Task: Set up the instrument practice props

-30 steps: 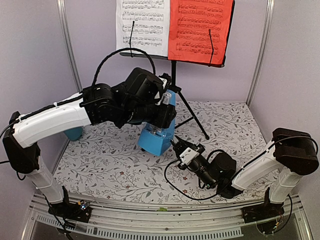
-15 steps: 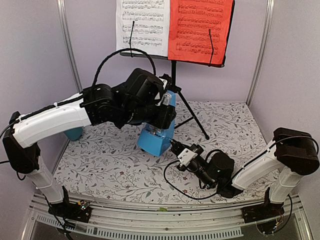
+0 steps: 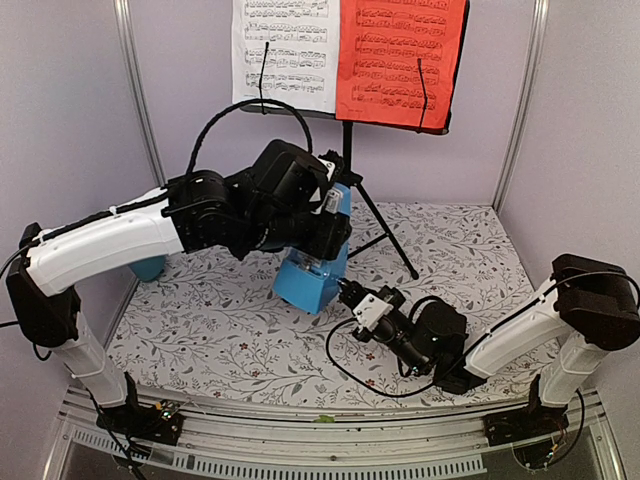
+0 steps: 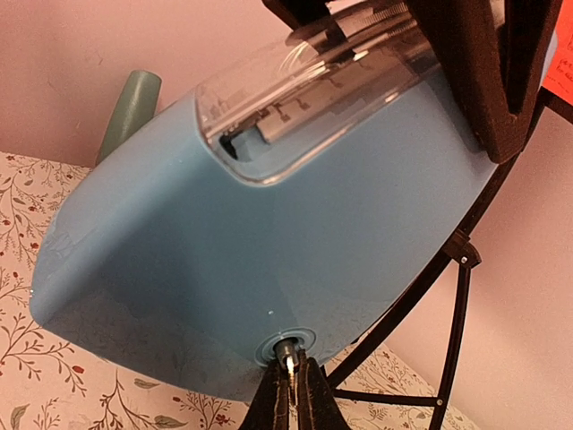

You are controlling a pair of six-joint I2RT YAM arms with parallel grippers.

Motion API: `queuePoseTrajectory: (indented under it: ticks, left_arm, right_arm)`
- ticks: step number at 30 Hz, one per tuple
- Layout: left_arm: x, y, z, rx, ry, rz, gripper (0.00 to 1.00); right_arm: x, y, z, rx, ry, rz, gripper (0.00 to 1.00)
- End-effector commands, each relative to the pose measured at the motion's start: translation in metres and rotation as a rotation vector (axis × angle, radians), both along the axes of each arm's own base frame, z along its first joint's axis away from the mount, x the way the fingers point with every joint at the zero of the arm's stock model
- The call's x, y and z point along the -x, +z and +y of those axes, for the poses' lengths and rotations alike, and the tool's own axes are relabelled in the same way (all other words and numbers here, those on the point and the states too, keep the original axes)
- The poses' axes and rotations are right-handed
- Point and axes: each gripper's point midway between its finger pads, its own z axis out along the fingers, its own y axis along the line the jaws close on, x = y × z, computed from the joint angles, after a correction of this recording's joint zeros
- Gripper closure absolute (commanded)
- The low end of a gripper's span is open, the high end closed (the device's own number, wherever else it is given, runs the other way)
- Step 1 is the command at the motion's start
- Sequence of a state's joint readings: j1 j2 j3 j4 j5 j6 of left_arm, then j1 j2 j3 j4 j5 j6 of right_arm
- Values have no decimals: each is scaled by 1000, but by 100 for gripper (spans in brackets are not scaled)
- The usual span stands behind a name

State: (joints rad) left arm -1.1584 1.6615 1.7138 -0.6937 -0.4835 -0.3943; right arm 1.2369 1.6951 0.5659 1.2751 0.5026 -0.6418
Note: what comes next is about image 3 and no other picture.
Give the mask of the red sheet music paper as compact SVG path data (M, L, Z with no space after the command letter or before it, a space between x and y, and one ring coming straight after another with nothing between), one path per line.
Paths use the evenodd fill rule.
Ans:
M468 1L342 1L336 118L443 134L469 13Z

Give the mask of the white sheet music paper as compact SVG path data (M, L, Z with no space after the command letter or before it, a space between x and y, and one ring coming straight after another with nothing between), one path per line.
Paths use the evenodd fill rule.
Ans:
M339 47L338 1L235 1L232 101L263 97L333 115Z

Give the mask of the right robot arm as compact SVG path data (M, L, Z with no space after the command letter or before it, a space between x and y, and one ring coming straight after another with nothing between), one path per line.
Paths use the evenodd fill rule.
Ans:
M574 392L611 352L639 339L639 284L623 268L572 254L552 263L552 273L530 299L484 330L471 333L466 317L429 295L408 314L396 288L372 290L339 282L340 301L353 313L356 340L374 340L401 364L401 374L430 375L433 386L462 395L525 353L564 336L558 357L535 377L531 403L517 427L537 436L552 424Z

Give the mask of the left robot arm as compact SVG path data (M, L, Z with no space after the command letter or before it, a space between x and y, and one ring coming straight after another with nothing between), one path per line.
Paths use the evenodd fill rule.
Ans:
M88 327L76 284L150 258L216 246L237 259L292 247L335 260L351 229L347 215L328 210L343 169L334 151L316 156L274 140L236 174L189 172L132 202L54 230L29 225L3 266L23 335L56 353L126 433L141 433L148 412Z

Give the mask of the black music stand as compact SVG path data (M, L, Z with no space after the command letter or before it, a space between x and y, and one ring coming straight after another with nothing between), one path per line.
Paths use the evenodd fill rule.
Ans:
M318 112L298 110L283 101L265 99L263 97L241 100L238 103L244 113L262 119L318 119L338 125L342 135L342 155L345 161L347 180L355 186L359 192L364 192L366 189L366 177L363 166L366 160L372 160L379 173L393 176L401 170L405 160L416 156L417 151L411 144L414 137L441 139L450 132L453 119L458 111L460 70L467 44L470 19L474 10L473 3L468 2L470 3L470 13L451 104L449 128L443 134L419 133L404 128L342 121L336 118L335 113L333 115L327 115Z

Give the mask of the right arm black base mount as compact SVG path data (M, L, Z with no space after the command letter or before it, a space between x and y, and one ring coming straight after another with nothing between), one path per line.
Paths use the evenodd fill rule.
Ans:
M542 435L561 432L569 425L567 404L544 406L540 396L541 375L530 384L528 403L521 408L485 415L483 432L490 446L524 441Z

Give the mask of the blue metronome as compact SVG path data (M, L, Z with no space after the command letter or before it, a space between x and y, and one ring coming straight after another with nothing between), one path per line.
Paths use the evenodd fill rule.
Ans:
M346 273L349 239L336 260L320 260L304 252L304 244L311 233L315 215L323 212L343 213L351 217L351 191L336 183L325 197L317 213L303 213L294 217L301 224L301 243L292 246L275 277L273 291L292 306L307 313L318 314L338 295L338 280Z

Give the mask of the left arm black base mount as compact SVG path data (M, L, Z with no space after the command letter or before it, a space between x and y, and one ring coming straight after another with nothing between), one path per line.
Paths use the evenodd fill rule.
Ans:
M178 412L180 404L163 399L151 406L142 405L133 378L128 373L124 378L127 386L125 403L116 407L100 407L96 425L127 438L176 446L185 420Z

